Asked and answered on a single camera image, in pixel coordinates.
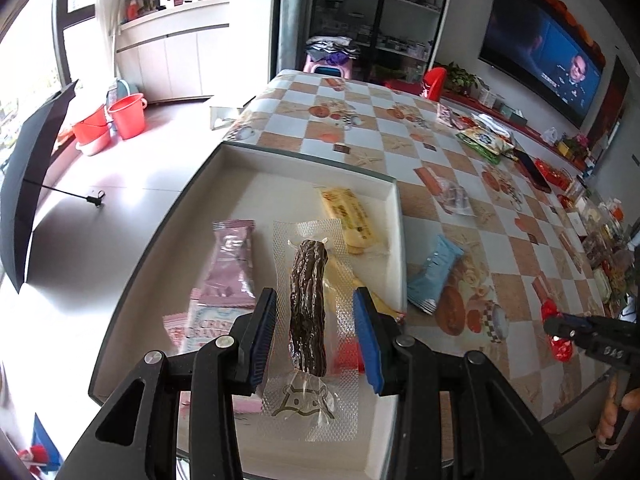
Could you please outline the person's right hand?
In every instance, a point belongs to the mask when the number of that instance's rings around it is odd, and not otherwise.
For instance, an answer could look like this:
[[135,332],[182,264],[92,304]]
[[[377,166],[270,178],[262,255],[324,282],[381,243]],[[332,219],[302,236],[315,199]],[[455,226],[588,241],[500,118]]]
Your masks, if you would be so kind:
[[639,389],[626,393],[619,401],[616,400],[618,393],[618,375],[614,374],[608,386],[608,395],[602,408],[601,416],[594,436],[600,448],[604,448],[606,441],[614,434],[617,422],[618,410],[623,408],[628,412],[635,412],[639,409]]

